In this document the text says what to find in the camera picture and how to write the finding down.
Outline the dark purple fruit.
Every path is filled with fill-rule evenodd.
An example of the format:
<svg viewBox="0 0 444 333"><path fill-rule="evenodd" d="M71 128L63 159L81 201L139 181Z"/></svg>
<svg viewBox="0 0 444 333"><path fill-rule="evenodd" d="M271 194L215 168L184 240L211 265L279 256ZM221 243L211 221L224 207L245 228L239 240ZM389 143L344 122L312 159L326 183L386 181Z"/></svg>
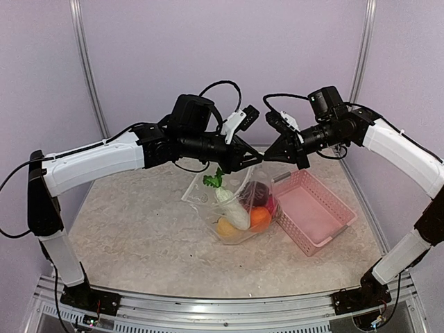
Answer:
<svg viewBox="0 0 444 333"><path fill-rule="evenodd" d="M270 189L263 182L249 181L239 195L239 202L246 207L264 207L270 197Z"/></svg>

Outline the clear dotted zip bag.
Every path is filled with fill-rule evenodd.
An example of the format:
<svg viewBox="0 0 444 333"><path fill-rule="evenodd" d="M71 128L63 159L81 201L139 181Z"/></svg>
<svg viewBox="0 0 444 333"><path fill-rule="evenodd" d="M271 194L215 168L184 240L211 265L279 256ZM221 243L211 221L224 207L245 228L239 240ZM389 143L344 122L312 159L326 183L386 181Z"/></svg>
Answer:
<svg viewBox="0 0 444 333"><path fill-rule="evenodd" d="M226 245L237 245L266 232L280 214L265 164L231 174L211 164L194 177L182 200Z"/></svg>

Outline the orange fruit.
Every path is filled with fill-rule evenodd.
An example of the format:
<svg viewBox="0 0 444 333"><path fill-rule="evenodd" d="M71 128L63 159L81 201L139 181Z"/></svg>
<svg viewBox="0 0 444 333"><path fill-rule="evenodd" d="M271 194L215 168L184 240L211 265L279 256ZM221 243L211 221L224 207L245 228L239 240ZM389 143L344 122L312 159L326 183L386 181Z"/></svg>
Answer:
<svg viewBox="0 0 444 333"><path fill-rule="evenodd" d="M265 207L254 207L250 211L250 231L263 232L271 224L271 213Z"/></svg>

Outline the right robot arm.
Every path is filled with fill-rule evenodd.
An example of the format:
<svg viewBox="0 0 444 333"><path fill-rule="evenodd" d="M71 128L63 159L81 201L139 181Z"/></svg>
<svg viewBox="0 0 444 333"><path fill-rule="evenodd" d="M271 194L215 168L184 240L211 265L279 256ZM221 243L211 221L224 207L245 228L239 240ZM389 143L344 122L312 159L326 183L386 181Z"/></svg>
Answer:
<svg viewBox="0 0 444 333"><path fill-rule="evenodd" d="M407 137L376 111L345 102L334 86L323 87L305 97L317 124L300 130L296 120L278 112L263 98L266 122L280 136L270 146L264 160L286 162L299 169L309 168L308 156L331 146L356 144L378 154L418 184L431 202L412 231L370 268L355 292L355 302L369 308L382 296L388 284L404 269L419 262L430 248L443 242L443 160Z"/></svg>

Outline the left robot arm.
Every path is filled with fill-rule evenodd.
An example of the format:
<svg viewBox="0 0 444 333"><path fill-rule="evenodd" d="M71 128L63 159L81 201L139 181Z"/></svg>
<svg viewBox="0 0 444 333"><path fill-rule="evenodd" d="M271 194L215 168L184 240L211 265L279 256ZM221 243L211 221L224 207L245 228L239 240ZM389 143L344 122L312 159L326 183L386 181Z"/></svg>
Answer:
<svg viewBox="0 0 444 333"><path fill-rule="evenodd" d="M214 162L224 174L259 164L263 157L237 135L258 118L249 105L237 106L223 119L203 93L181 94L171 111L157 123L137 122L109 139L62 153L35 151L13 169L28 168L28 233L34 234L72 300L84 309L97 294L72 248L60 215L58 197L87 182L129 170L150 169L187 157L205 166Z"/></svg>

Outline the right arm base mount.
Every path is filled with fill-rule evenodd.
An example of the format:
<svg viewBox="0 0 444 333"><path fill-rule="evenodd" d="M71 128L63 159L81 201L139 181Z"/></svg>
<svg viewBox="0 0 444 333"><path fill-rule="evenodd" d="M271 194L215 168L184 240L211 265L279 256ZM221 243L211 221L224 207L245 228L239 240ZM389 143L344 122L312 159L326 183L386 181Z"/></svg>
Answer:
<svg viewBox="0 0 444 333"><path fill-rule="evenodd" d="M364 273L360 286L353 289L340 289L331 296L336 315L370 309L390 303L392 297L387 283L381 284L372 274L372 269Z"/></svg>

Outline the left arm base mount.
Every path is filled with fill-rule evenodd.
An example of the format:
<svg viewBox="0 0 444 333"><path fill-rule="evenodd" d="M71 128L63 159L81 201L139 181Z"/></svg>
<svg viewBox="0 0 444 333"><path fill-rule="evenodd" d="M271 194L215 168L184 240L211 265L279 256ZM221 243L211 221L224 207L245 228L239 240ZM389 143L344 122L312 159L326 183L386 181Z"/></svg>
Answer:
<svg viewBox="0 0 444 333"><path fill-rule="evenodd" d="M92 288L87 276L85 276L84 281L76 286L64 286L60 302L98 315L116 316L121 295Z"/></svg>

